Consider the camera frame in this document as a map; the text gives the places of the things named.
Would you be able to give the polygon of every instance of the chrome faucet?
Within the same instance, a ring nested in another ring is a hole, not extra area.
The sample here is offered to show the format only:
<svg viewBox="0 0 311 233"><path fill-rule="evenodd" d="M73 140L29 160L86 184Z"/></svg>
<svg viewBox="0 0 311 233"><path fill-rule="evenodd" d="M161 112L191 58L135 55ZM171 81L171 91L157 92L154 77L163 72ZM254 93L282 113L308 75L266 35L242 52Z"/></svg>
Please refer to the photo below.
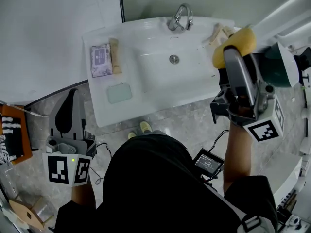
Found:
<svg viewBox="0 0 311 233"><path fill-rule="evenodd" d="M187 17L188 17L185 28L181 26L179 23L181 13L183 12L184 9L187 10ZM181 31L184 32L185 30L190 30L191 26L193 25L192 21L193 21L193 13L192 13L190 5L187 3L183 3L179 6L176 14L172 17L168 27L172 31L174 31L177 28L180 28Z"/></svg>

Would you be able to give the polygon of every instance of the feet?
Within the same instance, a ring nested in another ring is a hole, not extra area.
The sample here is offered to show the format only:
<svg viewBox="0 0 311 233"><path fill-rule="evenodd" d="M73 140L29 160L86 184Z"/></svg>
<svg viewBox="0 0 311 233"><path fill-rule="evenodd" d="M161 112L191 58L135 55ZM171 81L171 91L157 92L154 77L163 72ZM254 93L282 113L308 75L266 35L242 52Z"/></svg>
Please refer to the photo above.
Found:
<svg viewBox="0 0 311 233"><path fill-rule="evenodd" d="M143 133L143 134L145 134L145 133L151 133L152 132L152 128L151 128L151 126L150 126L150 124L149 123L147 123L146 121L142 121L141 123L140 123L140 129L141 129L141 132ZM131 138L133 138L133 137L135 137L135 136L137 136L136 134L135 134L135 132L130 132L129 134L128 134L128 139L131 139Z"/></svg>
<svg viewBox="0 0 311 233"><path fill-rule="evenodd" d="M137 136L137 135L132 131L132 132L130 132L130 133L127 135L127 138L128 138L128 139L131 139L131 138L133 138L133 137L135 137L135 136Z"/></svg>
<svg viewBox="0 0 311 233"><path fill-rule="evenodd" d="M140 129L141 129L141 132L143 134L152 132L152 128L151 128L150 124L147 123L146 121L142 121L140 123Z"/></svg>

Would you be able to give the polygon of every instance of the cable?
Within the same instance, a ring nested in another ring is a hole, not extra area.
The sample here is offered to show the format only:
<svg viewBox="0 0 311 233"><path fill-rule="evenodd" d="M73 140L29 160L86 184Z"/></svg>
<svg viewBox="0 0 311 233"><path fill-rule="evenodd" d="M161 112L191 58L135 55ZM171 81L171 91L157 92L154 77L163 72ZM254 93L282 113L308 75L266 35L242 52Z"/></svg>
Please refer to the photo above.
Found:
<svg viewBox="0 0 311 233"><path fill-rule="evenodd" d="M99 185L101 183L101 180L104 180L104 178L102 178L101 176L99 176L99 174L97 172L94 171L93 168L90 167L90 169L92 169L92 171L99 177L96 181L95 184Z"/></svg>
<svg viewBox="0 0 311 233"><path fill-rule="evenodd" d="M97 143L97 144L96 144L96 147L99 147L99 146L102 145L102 144L106 144L106 148L107 148L107 150L109 151L110 158L112 158L112 154L111 154L111 151L110 151L110 149L109 149L109 147L108 147L108 143L106 143L106 142Z"/></svg>
<svg viewBox="0 0 311 233"><path fill-rule="evenodd" d="M213 150L213 148L216 146L216 142L219 140L220 137L222 137L225 133L229 132L229 130L223 130L219 136L216 138L216 140L214 141L213 146L209 149L209 152L211 152Z"/></svg>
<svg viewBox="0 0 311 233"><path fill-rule="evenodd" d="M40 114L35 113L35 112L32 112L32 111L26 111L26 110L24 110L24 109L22 109L22 108L19 108L19 107L15 106L15 105L6 103L6 102L4 102L4 101L2 101L2 100L0 100L0 103L5 104L5 105L7 105L7 106L11 106L11 107L13 107L13 108L15 108L15 109L17 109L17 110L20 110L20 111L29 113L29 114L31 114L31 115L33 115L33 116L36 116L36 117L48 117L48 116L40 115Z"/></svg>
<svg viewBox="0 0 311 233"><path fill-rule="evenodd" d="M96 144L96 147L99 147L99 146L102 145L102 144L106 144L106 148L107 148L107 150L109 151L110 158L112 158L112 154L111 154L111 151L110 151L110 149L109 149L109 147L108 147L108 143L106 143L106 142L97 143L97 144ZM98 176L98 179L95 181L95 184L96 184L96 185L99 185L99 184L101 183L101 180L104 180L104 178L102 178L97 172L95 172L93 168L91 168L91 169L92 169L92 171Z"/></svg>
<svg viewBox="0 0 311 233"><path fill-rule="evenodd" d="M225 133L229 132L229 130L223 130L219 136L215 139L213 146L209 149L209 152L211 152L214 147L216 146L216 142L219 140L220 137L222 137ZM212 187L212 183L210 183L210 181L214 180L215 177L217 177L217 175L222 171L221 167L219 168L218 172L215 173L212 177L210 177L208 180L204 179L203 175L201 174L201 178L203 179L205 184L208 184L209 186Z"/></svg>

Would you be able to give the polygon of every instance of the green soap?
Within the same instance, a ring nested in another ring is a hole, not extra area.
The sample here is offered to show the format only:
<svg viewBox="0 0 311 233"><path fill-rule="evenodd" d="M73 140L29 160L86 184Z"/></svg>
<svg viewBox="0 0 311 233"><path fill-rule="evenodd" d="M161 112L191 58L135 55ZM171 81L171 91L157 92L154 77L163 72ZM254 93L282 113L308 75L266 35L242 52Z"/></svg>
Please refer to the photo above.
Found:
<svg viewBox="0 0 311 233"><path fill-rule="evenodd" d="M131 87L128 83L121 83L107 89L108 101L111 104L132 98Z"/></svg>

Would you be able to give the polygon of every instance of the purple package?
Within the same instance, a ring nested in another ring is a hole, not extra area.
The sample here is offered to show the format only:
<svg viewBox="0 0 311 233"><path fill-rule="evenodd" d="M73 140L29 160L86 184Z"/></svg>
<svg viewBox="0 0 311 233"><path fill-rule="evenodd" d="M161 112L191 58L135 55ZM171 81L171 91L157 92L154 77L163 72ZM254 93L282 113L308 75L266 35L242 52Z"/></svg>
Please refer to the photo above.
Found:
<svg viewBox="0 0 311 233"><path fill-rule="evenodd" d="M92 77L100 77L112 74L112 62L110 44L91 48L91 72Z"/></svg>

